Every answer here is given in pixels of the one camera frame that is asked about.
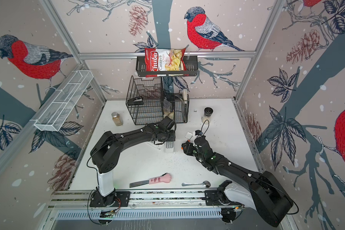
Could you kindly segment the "white battery cover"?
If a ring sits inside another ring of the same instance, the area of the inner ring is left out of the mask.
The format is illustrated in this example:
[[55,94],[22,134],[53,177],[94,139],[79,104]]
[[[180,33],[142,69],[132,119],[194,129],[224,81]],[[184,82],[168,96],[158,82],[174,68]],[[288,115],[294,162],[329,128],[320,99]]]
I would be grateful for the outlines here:
[[187,140],[190,140],[192,137],[193,137],[193,133],[191,133],[191,132],[187,132],[186,135],[185,135],[185,138]]

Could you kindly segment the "white remote control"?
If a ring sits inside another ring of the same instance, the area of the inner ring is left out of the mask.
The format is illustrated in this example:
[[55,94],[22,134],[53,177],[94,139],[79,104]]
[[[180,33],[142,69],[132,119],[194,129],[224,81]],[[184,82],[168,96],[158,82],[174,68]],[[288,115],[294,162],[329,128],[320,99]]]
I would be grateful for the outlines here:
[[165,143],[160,141],[150,141],[148,144],[153,148],[161,150]]
[[165,143],[165,152],[166,153],[174,152],[174,141],[168,141]]

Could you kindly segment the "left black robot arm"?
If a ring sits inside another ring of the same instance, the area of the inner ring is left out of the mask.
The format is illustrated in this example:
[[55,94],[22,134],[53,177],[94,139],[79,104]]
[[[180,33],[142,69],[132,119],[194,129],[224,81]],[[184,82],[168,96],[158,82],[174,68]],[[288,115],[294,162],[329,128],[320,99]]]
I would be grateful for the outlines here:
[[169,117],[162,121],[146,124],[144,127],[114,134],[105,132],[90,152],[89,160],[96,166],[96,194],[101,198],[115,197],[113,169],[116,167],[122,151],[138,144],[151,142],[156,146],[175,141],[176,123]]

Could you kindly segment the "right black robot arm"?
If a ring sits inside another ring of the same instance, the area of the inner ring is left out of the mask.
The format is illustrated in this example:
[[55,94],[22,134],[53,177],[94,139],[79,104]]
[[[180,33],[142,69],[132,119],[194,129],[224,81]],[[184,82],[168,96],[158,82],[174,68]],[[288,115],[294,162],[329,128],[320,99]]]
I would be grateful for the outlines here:
[[248,190],[259,216],[273,227],[279,226],[294,205],[294,201],[269,171],[254,172],[243,168],[210,147],[205,136],[182,144],[185,155],[194,156],[204,168],[225,176]]

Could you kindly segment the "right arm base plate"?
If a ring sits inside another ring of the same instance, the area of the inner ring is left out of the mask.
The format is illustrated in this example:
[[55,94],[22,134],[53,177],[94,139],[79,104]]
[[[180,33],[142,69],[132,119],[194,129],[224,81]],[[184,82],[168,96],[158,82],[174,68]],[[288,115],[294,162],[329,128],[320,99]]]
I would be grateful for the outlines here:
[[217,190],[205,190],[202,200],[207,206],[243,206],[241,203],[230,201],[223,192]]

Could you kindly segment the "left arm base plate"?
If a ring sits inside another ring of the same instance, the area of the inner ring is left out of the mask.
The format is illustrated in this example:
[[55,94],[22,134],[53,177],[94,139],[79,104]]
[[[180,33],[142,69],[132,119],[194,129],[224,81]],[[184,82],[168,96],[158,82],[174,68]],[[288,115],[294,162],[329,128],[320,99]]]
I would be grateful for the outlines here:
[[106,207],[127,207],[131,193],[129,191],[115,190],[107,196],[102,196],[96,190],[92,193],[89,206],[92,208],[106,208]]

